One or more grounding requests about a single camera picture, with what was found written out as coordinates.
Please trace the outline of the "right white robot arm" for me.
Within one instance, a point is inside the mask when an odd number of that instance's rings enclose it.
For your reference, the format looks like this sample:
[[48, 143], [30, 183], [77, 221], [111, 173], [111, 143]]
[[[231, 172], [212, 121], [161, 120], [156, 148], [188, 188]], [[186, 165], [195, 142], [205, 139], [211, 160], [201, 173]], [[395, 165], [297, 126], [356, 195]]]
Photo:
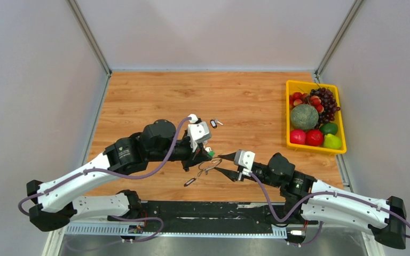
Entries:
[[404, 201], [391, 196], [377, 199], [338, 189], [295, 169], [280, 153], [267, 164], [255, 162], [255, 153], [238, 150], [220, 155], [233, 161], [237, 170], [217, 168], [232, 181], [257, 182], [271, 215], [279, 223], [317, 221], [341, 225], [374, 236], [387, 247], [406, 248], [406, 212]]

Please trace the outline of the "large silver keyring with clips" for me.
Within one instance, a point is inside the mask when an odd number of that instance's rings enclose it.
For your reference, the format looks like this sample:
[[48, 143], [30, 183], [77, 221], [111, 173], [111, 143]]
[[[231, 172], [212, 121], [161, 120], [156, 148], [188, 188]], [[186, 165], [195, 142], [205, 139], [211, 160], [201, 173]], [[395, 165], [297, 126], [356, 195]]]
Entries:
[[222, 162], [222, 159], [219, 157], [215, 157], [207, 162], [202, 162], [198, 165], [198, 173], [195, 176], [196, 178], [200, 178], [203, 175], [208, 175], [211, 170], [218, 167]]

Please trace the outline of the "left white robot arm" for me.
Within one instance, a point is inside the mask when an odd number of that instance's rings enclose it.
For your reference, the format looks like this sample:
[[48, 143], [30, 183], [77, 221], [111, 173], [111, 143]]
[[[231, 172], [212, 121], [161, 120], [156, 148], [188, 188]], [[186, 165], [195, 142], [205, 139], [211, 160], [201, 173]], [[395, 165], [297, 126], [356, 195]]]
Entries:
[[157, 171], [167, 162], [180, 162], [188, 171], [211, 160], [206, 147], [210, 138], [208, 124], [195, 115], [184, 118], [179, 125], [159, 119], [141, 132], [118, 139], [71, 173], [49, 182], [28, 182], [27, 198], [33, 202], [26, 213], [29, 221], [41, 231], [54, 231], [92, 217], [143, 221], [141, 200], [135, 191], [126, 189], [111, 196], [86, 194], [119, 178], [146, 179], [152, 175], [147, 172], [151, 162], [158, 163]]

